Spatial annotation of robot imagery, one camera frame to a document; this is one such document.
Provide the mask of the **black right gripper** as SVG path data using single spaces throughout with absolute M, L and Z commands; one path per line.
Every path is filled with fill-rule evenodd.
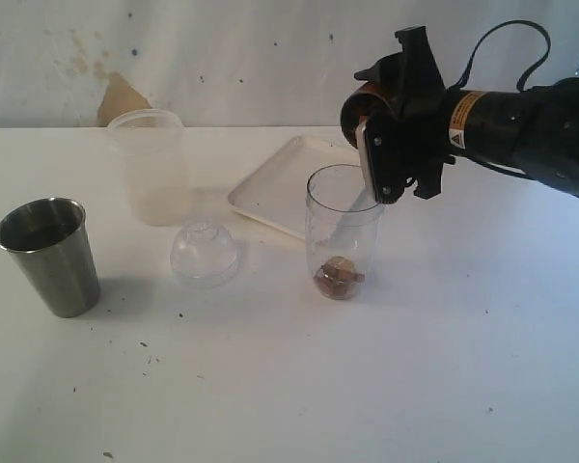
M 395 33 L 401 51 L 354 73 L 353 95 L 389 96 L 391 110 L 361 119 L 355 129 L 365 185 L 379 204 L 394 204 L 412 187 L 418 198 L 441 193 L 452 157 L 440 147 L 438 116 L 446 87 L 425 27 Z

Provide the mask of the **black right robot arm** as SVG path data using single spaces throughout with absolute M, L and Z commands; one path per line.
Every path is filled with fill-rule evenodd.
M 379 204 L 406 190 L 440 194 L 446 166 L 459 158 L 536 181 L 579 199 L 579 77 L 512 92 L 468 88 L 469 73 L 443 81 L 423 26 L 396 32 L 401 49 L 354 75 L 340 124 L 360 155 Z

